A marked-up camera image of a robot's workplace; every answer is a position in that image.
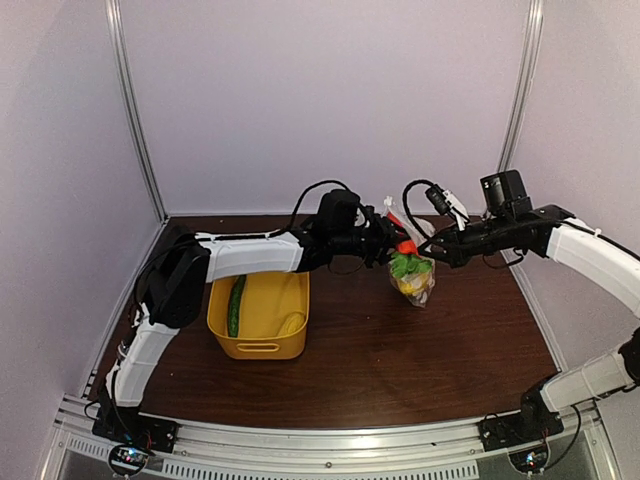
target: wood grain surface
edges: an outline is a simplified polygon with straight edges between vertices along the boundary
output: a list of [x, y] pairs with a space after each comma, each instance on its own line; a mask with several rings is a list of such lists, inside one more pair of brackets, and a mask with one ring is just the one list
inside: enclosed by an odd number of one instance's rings
[[[430, 220], [442, 226], [442, 219]], [[285, 219], [171, 223], [232, 233], [275, 228]], [[228, 358], [207, 327], [209, 291], [201, 317], [173, 340], [154, 371], [144, 412], [251, 427], [410, 425], [516, 409], [527, 388], [555, 373], [511, 273], [481, 259], [456, 270], [438, 264], [424, 309], [393, 289], [386, 267], [348, 276], [312, 272], [306, 349], [288, 361]], [[121, 319], [98, 380], [127, 328]]]

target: clear plastic bag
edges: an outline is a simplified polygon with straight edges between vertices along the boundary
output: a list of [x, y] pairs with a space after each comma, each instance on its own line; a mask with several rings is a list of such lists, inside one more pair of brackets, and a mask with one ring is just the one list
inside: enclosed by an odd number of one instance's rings
[[[391, 284], [401, 292], [412, 305], [424, 308], [436, 284], [435, 261], [418, 255], [417, 246], [426, 238], [409, 222], [392, 197], [384, 201], [385, 215], [397, 226], [404, 228], [411, 240], [397, 246], [392, 254], [388, 271]], [[416, 219], [427, 235], [435, 233], [434, 226], [421, 218]]]

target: robotic arm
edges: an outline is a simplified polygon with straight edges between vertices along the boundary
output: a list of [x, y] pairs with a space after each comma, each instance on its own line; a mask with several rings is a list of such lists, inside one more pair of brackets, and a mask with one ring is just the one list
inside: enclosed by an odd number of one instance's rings
[[[418, 248], [422, 255], [458, 268], [478, 255], [514, 249], [522, 259], [532, 251], [583, 274], [640, 317], [640, 258], [560, 207], [534, 209], [517, 171], [481, 180], [489, 215], [478, 222], [470, 221], [451, 192], [427, 180], [412, 182], [403, 199], [408, 220], [420, 231], [406, 202], [408, 191], [418, 184], [427, 185], [426, 196], [436, 210], [455, 221], [432, 237], [424, 234], [427, 241]], [[358, 211], [363, 217], [360, 225]], [[101, 385], [94, 434], [172, 451], [176, 424], [139, 415], [138, 410], [165, 348], [197, 318], [206, 283], [255, 272], [311, 271], [329, 264], [334, 255], [355, 255], [372, 267], [388, 261], [389, 251], [403, 235], [348, 190], [325, 194], [318, 213], [299, 228], [252, 235], [174, 231], [163, 255], [150, 262], [134, 328]], [[480, 422], [485, 450], [537, 441], [543, 432], [560, 433], [559, 411], [639, 384], [640, 329], [605, 355], [534, 386], [523, 395], [520, 412]]]

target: white wall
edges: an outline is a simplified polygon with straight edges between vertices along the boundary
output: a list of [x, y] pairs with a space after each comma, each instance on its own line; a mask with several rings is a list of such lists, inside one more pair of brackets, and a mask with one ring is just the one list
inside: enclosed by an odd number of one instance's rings
[[157, 229], [102, 0], [4, 2], [0, 478], [33, 478]]
[[[305, 186], [336, 177], [381, 205], [427, 177], [482, 211], [479, 178], [499, 161], [528, 5], [123, 2], [167, 209], [289, 212]], [[424, 197], [415, 205], [429, 210]]]
[[[546, 2], [514, 167], [534, 203], [557, 203], [640, 251], [640, 5]], [[569, 367], [630, 338], [637, 319], [578, 274], [524, 270]], [[624, 478], [640, 472], [640, 392], [600, 403]]]

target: green vegetable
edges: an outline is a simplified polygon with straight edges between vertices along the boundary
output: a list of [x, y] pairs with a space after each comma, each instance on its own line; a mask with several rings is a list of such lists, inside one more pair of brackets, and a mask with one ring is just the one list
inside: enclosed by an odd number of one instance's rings
[[231, 338], [238, 338], [238, 330], [240, 330], [240, 302], [242, 300], [242, 292], [247, 283], [247, 276], [240, 275], [236, 278], [231, 295], [229, 295], [229, 310], [227, 312], [227, 330]]
[[391, 254], [391, 275], [402, 278], [405, 275], [428, 273], [432, 269], [431, 260], [414, 254], [393, 252]]

